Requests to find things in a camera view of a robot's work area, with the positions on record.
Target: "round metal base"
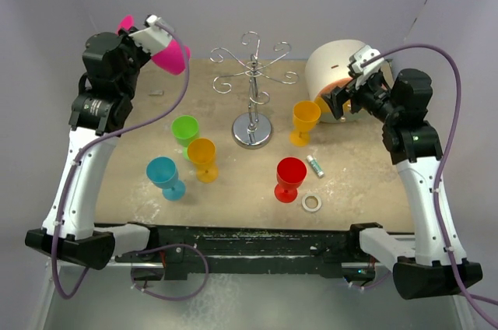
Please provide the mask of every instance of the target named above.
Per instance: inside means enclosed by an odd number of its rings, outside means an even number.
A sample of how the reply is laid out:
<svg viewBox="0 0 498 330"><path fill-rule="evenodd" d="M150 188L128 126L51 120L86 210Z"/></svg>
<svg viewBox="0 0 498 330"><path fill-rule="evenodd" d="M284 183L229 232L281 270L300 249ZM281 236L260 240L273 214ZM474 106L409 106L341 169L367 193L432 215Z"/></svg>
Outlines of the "round metal base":
<svg viewBox="0 0 498 330"><path fill-rule="evenodd" d="M233 139L240 147L244 147L245 149L260 149L270 141L273 133L272 123L263 114L258 114L258 117L258 128L253 132L248 129L249 113L242 114L233 122Z"/></svg>

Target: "red goblet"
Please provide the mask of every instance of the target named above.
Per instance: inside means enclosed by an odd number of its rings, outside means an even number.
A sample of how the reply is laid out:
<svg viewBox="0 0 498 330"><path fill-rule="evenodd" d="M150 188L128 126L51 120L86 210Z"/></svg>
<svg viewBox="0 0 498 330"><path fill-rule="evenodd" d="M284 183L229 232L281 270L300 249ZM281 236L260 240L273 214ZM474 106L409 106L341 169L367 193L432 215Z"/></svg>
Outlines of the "red goblet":
<svg viewBox="0 0 498 330"><path fill-rule="evenodd" d="M286 157L277 165L275 197L282 203L291 203L297 198L297 188L306 177L306 165L296 157Z"/></svg>

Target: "white container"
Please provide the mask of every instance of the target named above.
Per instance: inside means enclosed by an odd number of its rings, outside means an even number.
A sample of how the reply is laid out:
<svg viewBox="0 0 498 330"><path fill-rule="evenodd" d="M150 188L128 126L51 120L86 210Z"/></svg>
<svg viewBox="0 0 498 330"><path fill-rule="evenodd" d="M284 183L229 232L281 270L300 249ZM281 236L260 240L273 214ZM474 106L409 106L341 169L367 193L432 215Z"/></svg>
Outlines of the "white container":
<svg viewBox="0 0 498 330"><path fill-rule="evenodd" d="M330 108L321 99L322 93L330 93L336 86L344 86L349 77L349 57L365 46L361 40L334 40L317 48L306 63L304 75L310 100L320 106L323 122L337 122ZM352 121L361 114L350 114L344 108L345 119Z"/></svg>

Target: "yellow goblet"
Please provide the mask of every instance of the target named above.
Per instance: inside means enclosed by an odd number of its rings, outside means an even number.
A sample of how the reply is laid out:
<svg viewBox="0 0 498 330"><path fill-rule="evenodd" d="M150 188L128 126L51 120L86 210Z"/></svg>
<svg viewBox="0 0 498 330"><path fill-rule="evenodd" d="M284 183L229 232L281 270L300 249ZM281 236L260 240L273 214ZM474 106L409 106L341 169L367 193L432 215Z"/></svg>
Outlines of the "yellow goblet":
<svg viewBox="0 0 498 330"><path fill-rule="evenodd" d="M294 106L294 130L289 137L293 145L303 147L310 142L309 131L317 124L320 113L318 104L311 100L303 100Z"/></svg>
<svg viewBox="0 0 498 330"><path fill-rule="evenodd" d="M197 179L208 184L218 177L216 166L216 147L207 138L194 139L187 148L190 161L197 168Z"/></svg>

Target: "metal stand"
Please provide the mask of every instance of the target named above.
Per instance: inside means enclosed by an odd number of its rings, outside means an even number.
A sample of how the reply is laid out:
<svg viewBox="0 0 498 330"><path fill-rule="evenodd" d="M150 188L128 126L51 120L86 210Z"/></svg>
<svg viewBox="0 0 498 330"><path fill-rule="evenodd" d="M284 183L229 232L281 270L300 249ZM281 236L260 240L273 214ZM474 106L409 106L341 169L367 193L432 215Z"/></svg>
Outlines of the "metal stand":
<svg viewBox="0 0 498 330"><path fill-rule="evenodd" d="M263 65L258 60L259 45L261 43L258 34L256 32L247 32L242 36L241 42L244 45L249 45L252 37L255 38L258 43L256 46L256 52L251 54L251 60L248 63L244 63L224 47L217 47L211 51L211 61L215 63L221 63L224 60L224 57L220 54L220 52L225 51L244 67L244 71L241 73L233 75L219 75L216 77L212 81L212 88L217 93L227 94L232 91L232 85L228 82L222 82L221 85L219 85L219 80L221 78L236 77L239 75L246 75L249 77L249 101L247 104L247 113L236 118L232 126L233 139L239 146L244 147L245 149L259 149L263 147L269 142L273 131L270 120L263 114L258 113L258 105L261 106L263 104L267 104L270 101L270 96L265 91L260 91L258 89L258 81L256 78L263 76L266 79L270 79L278 83L284 83L286 85L292 85L299 80L299 76L295 72L286 72L285 77L289 81L274 79L261 72L263 68L266 68L287 56L291 51L290 44L287 42L279 42L276 44L273 47L273 51L285 51L285 53L278 56L277 59L270 61L267 65Z"/></svg>

